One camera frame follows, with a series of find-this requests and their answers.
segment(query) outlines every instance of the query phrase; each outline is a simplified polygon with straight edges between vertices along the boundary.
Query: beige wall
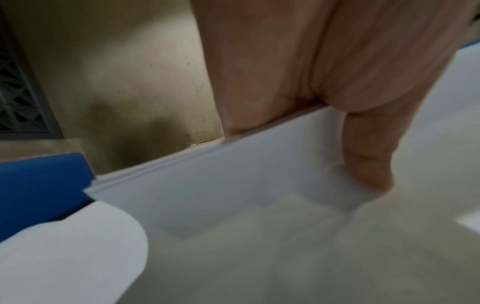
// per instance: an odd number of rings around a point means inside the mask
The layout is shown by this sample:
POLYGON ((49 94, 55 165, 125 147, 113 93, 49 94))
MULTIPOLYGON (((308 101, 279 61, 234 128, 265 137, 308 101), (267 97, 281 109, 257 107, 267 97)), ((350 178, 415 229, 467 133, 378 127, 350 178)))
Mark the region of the beige wall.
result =
POLYGON ((108 172, 221 137, 187 0, 3 0, 68 138, 108 172))

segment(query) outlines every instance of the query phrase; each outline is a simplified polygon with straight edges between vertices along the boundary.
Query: hand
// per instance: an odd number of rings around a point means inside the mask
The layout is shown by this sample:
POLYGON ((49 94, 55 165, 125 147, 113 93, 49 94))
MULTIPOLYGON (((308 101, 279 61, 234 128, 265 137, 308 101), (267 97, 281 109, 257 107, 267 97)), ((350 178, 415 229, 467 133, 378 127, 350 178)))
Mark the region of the hand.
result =
POLYGON ((346 112, 343 158, 390 189, 392 154, 473 0, 192 0, 225 136, 315 104, 346 112))

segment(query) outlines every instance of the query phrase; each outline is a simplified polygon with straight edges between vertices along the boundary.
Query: metal grille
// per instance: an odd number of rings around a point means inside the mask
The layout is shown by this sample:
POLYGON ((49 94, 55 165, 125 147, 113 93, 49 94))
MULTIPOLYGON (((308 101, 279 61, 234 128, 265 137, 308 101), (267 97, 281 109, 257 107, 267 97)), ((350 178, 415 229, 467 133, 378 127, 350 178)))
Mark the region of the metal grille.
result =
POLYGON ((0 140, 61 137, 48 104, 0 12, 0 140))

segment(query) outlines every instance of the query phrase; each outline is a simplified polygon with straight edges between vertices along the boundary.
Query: blue plastic surface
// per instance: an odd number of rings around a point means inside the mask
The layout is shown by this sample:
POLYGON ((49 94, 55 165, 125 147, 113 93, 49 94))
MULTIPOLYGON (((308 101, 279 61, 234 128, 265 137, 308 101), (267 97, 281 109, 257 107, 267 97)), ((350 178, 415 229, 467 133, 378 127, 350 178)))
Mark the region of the blue plastic surface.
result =
POLYGON ((79 153, 0 164, 0 242, 88 205, 94 176, 79 153))

